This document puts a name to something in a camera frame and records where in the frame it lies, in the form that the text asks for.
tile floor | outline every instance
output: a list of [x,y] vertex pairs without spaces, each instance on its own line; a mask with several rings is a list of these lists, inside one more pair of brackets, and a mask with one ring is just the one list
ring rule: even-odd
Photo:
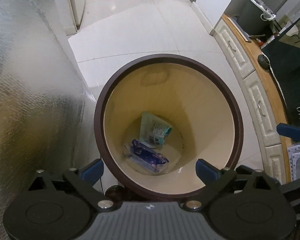
[[[69,38],[90,92],[97,99],[107,80],[126,63],[155,53],[180,54],[217,73],[234,94],[243,118],[239,164],[262,169],[252,119],[239,84],[215,39],[189,0],[86,0],[78,33]],[[115,179],[103,177],[104,190]]]

trash can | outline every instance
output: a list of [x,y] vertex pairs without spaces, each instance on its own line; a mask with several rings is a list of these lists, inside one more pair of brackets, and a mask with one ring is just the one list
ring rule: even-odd
[[261,0],[248,0],[237,18],[239,26],[249,35],[264,34],[264,28],[276,18]]
[[[172,132],[160,151],[169,159],[162,175],[144,174],[122,152],[127,138],[139,138],[141,112],[169,122]],[[182,200],[204,187],[196,161],[234,168],[243,143],[237,102],[226,84],[192,59],[156,54],[120,68],[96,105],[95,137],[100,155],[127,188],[150,200]]]

white logo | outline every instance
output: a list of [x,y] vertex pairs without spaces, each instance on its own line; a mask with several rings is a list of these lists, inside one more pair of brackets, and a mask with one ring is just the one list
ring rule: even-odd
[[152,204],[146,205],[146,208],[147,208],[148,210],[154,209],[154,205],[152,205]]

white drawer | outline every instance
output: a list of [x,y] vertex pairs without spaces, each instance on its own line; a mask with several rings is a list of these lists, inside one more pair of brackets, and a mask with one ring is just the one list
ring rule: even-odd
[[266,147],[268,175],[276,178],[281,184],[286,183],[286,172],[281,144]]
[[250,62],[243,47],[223,19],[220,20],[215,31],[221,38],[223,45],[226,46],[226,49],[235,66],[238,68],[242,78],[247,77],[254,71],[253,64]]
[[279,144],[280,136],[276,131],[277,124],[274,114],[257,72],[255,71],[246,77],[244,83],[256,112],[265,146]]

drawer handle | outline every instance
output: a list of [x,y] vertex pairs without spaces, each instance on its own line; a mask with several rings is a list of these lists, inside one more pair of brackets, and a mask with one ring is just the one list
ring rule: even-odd
[[259,113],[261,116],[266,117],[265,114],[263,114],[262,110],[261,110],[261,106],[260,106],[261,100],[258,101],[258,108],[259,108]]
[[228,41],[228,45],[233,52],[236,52],[236,50],[234,48],[232,48],[230,41]]

